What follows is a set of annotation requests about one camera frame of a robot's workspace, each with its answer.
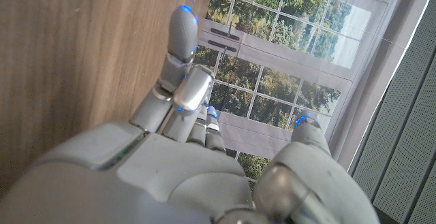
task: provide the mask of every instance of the wood grain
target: wood grain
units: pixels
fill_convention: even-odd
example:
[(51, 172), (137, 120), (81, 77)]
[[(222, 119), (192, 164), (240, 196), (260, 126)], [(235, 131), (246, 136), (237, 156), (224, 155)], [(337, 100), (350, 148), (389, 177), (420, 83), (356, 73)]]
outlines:
[(0, 197), (42, 153), (127, 121), (159, 75), (172, 10), (209, 0), (0, 0)]

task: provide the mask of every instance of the window frame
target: window frame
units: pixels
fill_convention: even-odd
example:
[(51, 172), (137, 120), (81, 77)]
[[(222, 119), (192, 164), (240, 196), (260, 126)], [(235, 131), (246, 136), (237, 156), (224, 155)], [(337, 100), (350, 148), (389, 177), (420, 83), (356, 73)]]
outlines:
[[(219, 123), (220, 126), (223, 127), (222, 134), (226, 142), (226, 147), (231, 148), (233, 150), (242, 151), (244, 153), (266, 157), (269, 159), (273, 158), (277, 154), (277, 152), (279, 152), (290, 141), (292, 132), (288, 131), (287, 129), (290, 126), (290, 121), (292, 119), (292, 113), (294, 111), (294, 108), (295, 107), (304, 108), (302, 106), (295, 104), (299, 91), (301, 89), (301, 85), (304, 80), (308, 82), (314, 82), (322, 86), (327, 86), (328, 88), (332, 88), (341, 92), (341, 96), (338, 100), (338, 103), (332, 115), (323, 114), (321, 112), (314, 111), (315, 113), (320, 113), (329, 116), (331, 118), (329, 126), (326, 130), (326, 139), (330, 143), (332, 132), (334, 131), (334, 128), (337, 126), (337, 121), (340, 115), (344, 113), (343, 108), (345, 102), (347, 101), (347, 99), (349, 99), (348, 96), (349, 96), (349, 92), (351, 91), (351, 88), (353, 87), (353, 81), (358, 75), (358, 73), (362, 72), (360, 69), (364, 60), (368, 58), (368, 56), (371, 54), (372, 49), (374, 49), (372, 44), (377, 37), (373, 33), (376, 33), (379, 30), (379, 26), (382, 23), (382, 20), (385, 16), (385, 11), (388, 4), (385, 3), (385, 1), (383, 0), (339, 0), (371, 12), (370, 19), (368, 21), (366, 29), (364, 30), (365, 32), (362, 38), (356, 39), (353, 37), (348, 37), (342, 33), (338, 33), (336, 31), (330, 30), (326, 27), (323, 27), (324, 17), (326, 15), (330, 0), (328, 0), (327, 6), (324, 9), (324, 15), (318, 24), (281, 12), (281, 6), (283, 5), (283, 0), (280, 0), (279, 8), (276, 10), (260, 5), (259, 3), (256, 2), (252, 2), (250, 0), (242, 0), (242, 1), (252, 3), (254, 6), (272, 11), (276, 14), (274, 25), (270, 33), (269, 42), (236, 29), (231, 29), (231, 34), (238, 36), (239, 37), (238, 41), (211, 32), (212, 28), (218, 29), (223, 32), (229, 31), (228, 26), (230, 25), (230, 18), (232, 15), (232, 10), (235, 0), (232, 0), (231, 2), (226, 25), (221, 25), (211, 20), (205, 20), (204, 27), (200, 34), (200, 40), (199, 40), (200, 45), (219, 51), (217, 61), (215, 63), (215, 73), (218, 70), (219, 60), (221, 57), (221, 53), (223, 52), (223, 48), (218, 48), (214, 45), (209, 44), (208, 43), (209, 40), (213, 40), (215, 42), (219, 42), (220, 44), (225, 44), (227, 46), (231, 46), (236, 49), (236, 52), (227, 51), (226, 54), (261, 65), (261, 70), (259, 72), (259, 76), (254, 91), (250, 91), (248, 89), (244, 89), (232, 84), (227, 84), (219, 80), (216, 81), (220, 84), (228, 85), (232, 88), (236, 88), (253, 94), (250, 104), (250, 109), (249, 112), (247, 113), (246, 118), (235, 116), (232, 114), (227, 114), (225, 112), (218, 112)], [(353, 61), (352, 67), (346, 68), (339, 65), (335, 65), (329, 63), (328, 61), (322, 61), (321, 59), (314, 57), (310, 54), (305, 54), (303, 52), (292, 50), (288, 47), (280, 46), (278, 44), (272, 43), (271, 40), (273, 38), (275, 26), (277, 25), (277, 20), (280, 15), (284, 15), (286, 17), (317, 27), (318, 30), (317, 30), (316, 38), (319, 37), (321, 30), (323, 29), (359, 41), (360, 45), (357, 50), (356, 57)], [(317, 40), (315, 40), (314, 42), (312, 52), (315, 50), (316, 41)], [(288, 101), (283, 101), (274, 97), (257, 93), (258, 83), (262, 76), (262, 71), (264, 67), (281, 71), (283, 73), (287, 73), (289, 75), (301, 79), (300, 86), (297, 91), (296, 100), (294, 101), (294, 103), (290, 103)], [(281, 103), (286, 103), (292, 106), (292, 110), (290, 112), (290, 117), (287, 122), (286, 130), (249, 119), (252, 105), (255, 96), (257, 95)], [(266, 143), (261, 144), (260, 142), (254, 142), (253, 140), (250, 140), (247, 137), (244, 138), (244, 135), (250, 135), (253, 137), (257, 135), (262, 135), (263, 139), (266, 140)]]

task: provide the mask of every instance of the blue led light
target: blue led light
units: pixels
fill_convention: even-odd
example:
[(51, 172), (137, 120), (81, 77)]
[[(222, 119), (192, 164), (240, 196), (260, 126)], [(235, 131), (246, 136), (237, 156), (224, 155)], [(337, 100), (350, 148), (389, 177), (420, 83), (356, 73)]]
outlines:
[(183, 10), (185, 10), (186, 12), (190, 12), (191, 11), (191, 8), (188, 5), (182, 5), (181, 8)]

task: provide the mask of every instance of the gray wall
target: gray wall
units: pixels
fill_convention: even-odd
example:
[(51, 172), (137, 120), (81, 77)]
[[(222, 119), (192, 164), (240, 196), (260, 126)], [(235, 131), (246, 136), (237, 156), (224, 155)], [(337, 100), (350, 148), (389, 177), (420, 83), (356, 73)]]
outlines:
[(435, 50), (430, 0), (349, 171), (399, 223), (436, 223)]

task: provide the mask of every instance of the robotic hand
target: robotic hand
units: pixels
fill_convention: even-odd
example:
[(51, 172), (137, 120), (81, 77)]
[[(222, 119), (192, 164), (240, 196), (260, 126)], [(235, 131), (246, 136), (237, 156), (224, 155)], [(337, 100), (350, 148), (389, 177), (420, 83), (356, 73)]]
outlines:
[(213, 72), (192, 65), (197, 33), (194, 13), (178, 7), (160, 77), (130, 123), (104, 123), (43, 155), (0, 201), (0, 222), (378, 223), (308, 112), (253, 202), (207, 107)]

